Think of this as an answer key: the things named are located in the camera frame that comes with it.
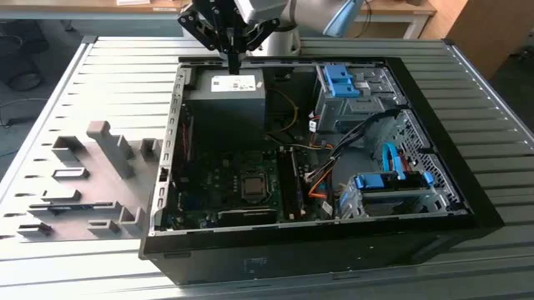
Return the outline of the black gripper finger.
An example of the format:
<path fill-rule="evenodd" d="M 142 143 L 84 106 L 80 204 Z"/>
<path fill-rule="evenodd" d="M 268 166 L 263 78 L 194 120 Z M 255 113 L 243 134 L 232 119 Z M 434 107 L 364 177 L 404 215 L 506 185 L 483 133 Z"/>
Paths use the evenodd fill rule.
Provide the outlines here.
<path fill-rule="evenodd" d="M 234 74 L 234 48 L 228 29 L 216 30 L 194 8 L 180 14 L 178 22 L 208 50 L 218 50 L 219 56 L 227 60 L 228 73 Z"/>
<path fill-rule="evenodd" d="M 279 26 L 279 18 L 262 21 L 251 30 L 243 19 L 234 26 L 234 74 L 239 74 L 242 59 L 247 51 L 254 51 Z"/>

